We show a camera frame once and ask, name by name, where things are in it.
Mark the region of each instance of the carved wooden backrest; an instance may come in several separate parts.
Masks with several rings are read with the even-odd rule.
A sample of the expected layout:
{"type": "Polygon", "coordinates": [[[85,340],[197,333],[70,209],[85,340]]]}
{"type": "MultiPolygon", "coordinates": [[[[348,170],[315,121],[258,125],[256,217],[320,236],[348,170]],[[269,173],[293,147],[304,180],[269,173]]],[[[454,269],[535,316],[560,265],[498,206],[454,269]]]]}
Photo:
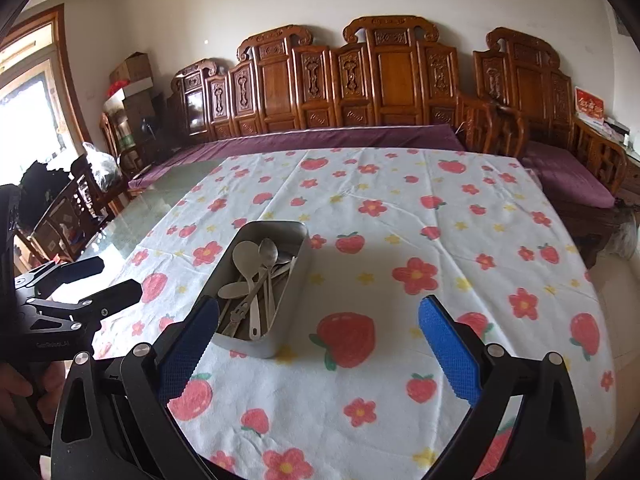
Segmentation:
{"type": "Polygon", "coordinates": [[[571,78],[546,41],[498,27],[486,35],[489,50],[474,52],[478,97],[520,110],[532,140],[572,145],[571,78]]]}
{"type": "Polygon", "coordinates": [[[178,72],[172,89],[199,142],[329,126],[455,126],[458,58],[438,35],[417,16],[367,16],[344,29],[345,46],[330,49],[287,25],[244,40],[227,73],[201,60],[178,72]]]}

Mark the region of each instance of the wooden window frame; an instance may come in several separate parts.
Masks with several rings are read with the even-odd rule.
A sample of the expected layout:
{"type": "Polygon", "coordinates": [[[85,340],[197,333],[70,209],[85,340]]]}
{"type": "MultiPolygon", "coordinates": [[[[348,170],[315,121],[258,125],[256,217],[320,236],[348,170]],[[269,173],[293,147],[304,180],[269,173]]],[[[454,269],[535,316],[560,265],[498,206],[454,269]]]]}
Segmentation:
{"type": "Polygon", "coordinates": [[[76,88],[74,87],[74,81],[71,75],[69,56],[66,50],[65,5],[59,4],[55,7],[51,7],[50,9],[43,10],[42,12],[39,12],[15,25],[6,35],[4,40],[0,42],[0,50],[4,49],[14,41],[20,40],[20,38],[23,38],[34,30],[47,25],[47,23],[52,24],[53,44],[56,46],[58,62],[62,69],[63,87],[58,89],[58,94],[60,98],[67,99],[71,110],[70,119],[72,124],[68,124],[68,126],[71,128],[75,127],[82,142],[93,143],[91,136],[89,135],[89,130],[86,128],[84,117],[82,116],[82,110],[80,109],[80,103],[78,101],[78,94],[76,94],[76,88]]]}

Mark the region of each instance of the metal spoon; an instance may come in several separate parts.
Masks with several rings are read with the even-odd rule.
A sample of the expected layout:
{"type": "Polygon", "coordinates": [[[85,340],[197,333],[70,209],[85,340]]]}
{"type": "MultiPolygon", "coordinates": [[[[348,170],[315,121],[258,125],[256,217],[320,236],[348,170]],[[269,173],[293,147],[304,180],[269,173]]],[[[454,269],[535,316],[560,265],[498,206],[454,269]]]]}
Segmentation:
{"type": "Polygon", "coordinates": [[[273,322],[273,316],[276,313],[275,301],[273,300],[273,283],[271,282],[271,270],[273,266],[276,264],[278,260],[278,248],[276,244],[273,243],[273,240],[270,238],[265,238],[260,242],[260,248],[258,248],[258,252],[260,253],[260,260],[263,264],[264,268],[267,269],[267,296],[268,299],[266,301],[267,304],[267,328],[271,328],[271,323],[273,322]]]}
{"type": "MultiPolygon", "coordinates": [[[[246,279],[249,290],[254,288],[254,276],[260,269],[260,252],[258,245],[249,240],[244,240],[234,247],[233,261],[240,274],[246,279]]],[[[260,329],[260,306],[258,298],[254,296],[251,300],[251,310],[249,311],[249,338],[260,339],[262,335],[260,329]]]]}

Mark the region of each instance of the tablecloth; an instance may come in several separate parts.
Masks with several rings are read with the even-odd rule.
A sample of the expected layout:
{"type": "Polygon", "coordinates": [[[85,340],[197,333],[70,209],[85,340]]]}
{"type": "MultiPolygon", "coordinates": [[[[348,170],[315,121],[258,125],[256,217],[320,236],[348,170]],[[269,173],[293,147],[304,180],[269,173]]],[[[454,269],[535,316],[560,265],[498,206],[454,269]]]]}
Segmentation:
{"type": "MultiPolygon", "coordinates": [[[[97,357],[183,319],[237,229],[295,219],[312,263],[286,343],[260,360],[210,344],[171,412],[194,448],[248,479],[421,478],[468,409],[417,327],[436,294],[512,355],[561,353],[588,463],[612,443],[606,326],[558,215],[512,158],[334,148],[228,158],[144,238],[114,282],[142,302],[104,321],[97,357]]],[[[480,472],[495,465],[517,399],[480,472]]]]}

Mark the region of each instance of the wooden armrest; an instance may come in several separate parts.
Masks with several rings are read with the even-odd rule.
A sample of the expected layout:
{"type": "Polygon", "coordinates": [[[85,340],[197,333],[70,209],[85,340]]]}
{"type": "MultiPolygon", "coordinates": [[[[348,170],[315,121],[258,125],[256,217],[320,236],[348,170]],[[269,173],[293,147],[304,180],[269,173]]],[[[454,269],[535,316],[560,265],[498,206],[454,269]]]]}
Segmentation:
{"type": "Polygon", "coordinates": [[[574,117],[571,152],[613,195],[626,173],[625,149],[574,117]]]}

